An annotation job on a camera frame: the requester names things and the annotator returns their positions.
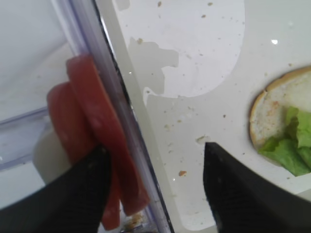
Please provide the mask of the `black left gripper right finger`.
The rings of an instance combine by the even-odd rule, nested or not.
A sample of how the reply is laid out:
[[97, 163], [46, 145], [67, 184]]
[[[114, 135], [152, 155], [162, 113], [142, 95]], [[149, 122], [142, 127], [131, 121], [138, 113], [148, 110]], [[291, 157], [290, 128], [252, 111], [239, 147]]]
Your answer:
[[256, 174], [219, 144], [204, 150], [203, 186], [220, 233], [309, 233], [311, 203]]

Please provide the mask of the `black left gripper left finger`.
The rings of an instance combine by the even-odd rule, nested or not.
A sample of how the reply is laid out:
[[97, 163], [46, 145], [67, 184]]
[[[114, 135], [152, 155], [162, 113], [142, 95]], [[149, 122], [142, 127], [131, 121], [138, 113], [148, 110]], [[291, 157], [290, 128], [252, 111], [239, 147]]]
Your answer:
[[59, 178], [0, 211], [2, 233], [96, 233], [112, 179], [111, 156], [95, 147]]

